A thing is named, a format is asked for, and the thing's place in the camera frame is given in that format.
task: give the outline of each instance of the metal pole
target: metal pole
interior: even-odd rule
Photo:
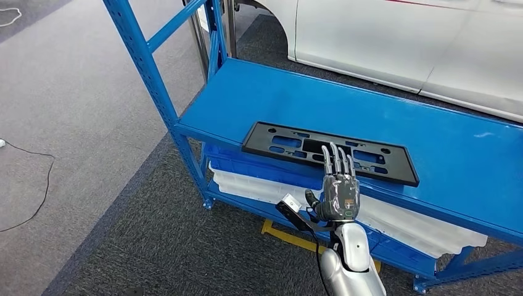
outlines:
[[[236,21],[234,19],[234,0],[223,0],[225,5],[225,17],[227,22],[225,28],[227,31],[227,47],[231,57],[236,57]]]
[[[190,0],[183,0],[183,4],[186,5]],[[198,11],[191,16],[189,21],[191,24],[191,34],[196,46],[198,47],[198,53],[200,55],[200,67],[204,76],[204,81],[207,82],[207,73],[209,69],[209,56],[207,54],[207,45],[205,44],[204,32],[202,26],[200,26],[200,17]]]

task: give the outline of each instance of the blue shelf board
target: blue shelf board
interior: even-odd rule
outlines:
[[[208,187],[208,193],[226,204],[230,204],[235,207],[239,207],[243,210],[246,210],[250,213],[256,214],[258,216],[265,217],[267,219],[273,220],[276,223],[295,229],[292,223],[289,222],[283,215],[281,215],[276,209],[274,204],[261,202],[258,200],[247,199],[245,197],[239,197],[232,194],[225,194],[220,192],[218,185],[211,181]],[[318,238],[329,241],[328,232],[317,232]],[[381,244],[385,242],[385,239],[379,241]],[[395,266],[397,268],[407,270],[414,274],[419,274],[427,279],[435,279],[434,276],[434,266],[436,259],[424,256],[421,260],[404,260],[398,254],[392,254],[390,250],[382,247],[381,244],[373,247],[374,242],[369,242],[369,246],[373,249],[372,256],[374,259],[377,259],[381,262],[384,262],[388,265]]]
[[[363,194],[523,245],[520,126],[227,59],[177,128],[239,150],[256,121],[405,146],[419,187]]]

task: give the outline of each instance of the gray floor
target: gray floor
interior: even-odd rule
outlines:
[[[181,1],[131,5],[148,38]],[[22,18],[0,28],[0,138],[57,160],[39,215],[0,233],[0,295],[40,295],[166,129],[102,1],[0,0],[7,7]],[[189,26],[155,58],[181,111],[203,85]],[[0,166],[3,229],[36,210],[49,160],[5,147]]]
[[[288,62],[282,40],[278,23],[260,16],[241,39],[239,56],[366,86],[365,81]],[[390,88],[383,91],[426,100]],[[193,146],[198,151],[198,143]],[[144,166],[155,168],[136,193],[117,198],[84,242],[92,252],[77,250],[46,295],[63,289],[64,295],[122,295],[137,287],[146,295],[324,295],[313,253],[260,234],[263,219],[258,216],[222,203],[210,211],[201,207],[168,137]],[[139,180],[133,178],[128,186]],[[476,248],[471,260],[513,249],[489,239],[486,247]],[[448,259],[445,256],[439,265]],[[428,295],[521,295],[522,276],[517,271],[473,279],[434,288]],[[383,266],[381,278],[387,295],[417,295],[411,274]]]

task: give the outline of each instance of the white plastic bin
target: white plastic bin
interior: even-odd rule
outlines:
[[[221,192],[277,204],[290,193],[305,210],[305,188],[209,168]],[[321,191],[314,191],[319,196]],[[487,236],[404,208],[361,196],[358,221],[433,258],[459,254],[466,246],[483,247]]]

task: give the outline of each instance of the yellow floor marking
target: yellow floor marking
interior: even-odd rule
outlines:
[[[290,244],[297,245],[298,247],[307,249],[307,250],[312,251],[312,252],[316,251],[316,243],[315,242],[310,242],[310,241],[308,241],[306,239],[301,239],[301,238],[299,238],[297,236],[293,236],[293,235],[288,234],[286,232],[274,229],[273,228],[273,222],[272,222],[272,220],[269,220],[269,219],[265,219],[265,222],[263,222],[263,227],[261,228],[261,233],[262,234],[264,234],[264,233],[271,234],[272,236],[277,237],[278,239],[280,239],[280,240],[282,240],[284,242],[288,242]],[[325,247],[320,245],[319,253],[321,254],[321,253],[323,253],[323,251],[325,251]],[[376,266],[377,272],[379,273],[380,270],[381,270],[381,262],[375,260],[374,264]]]

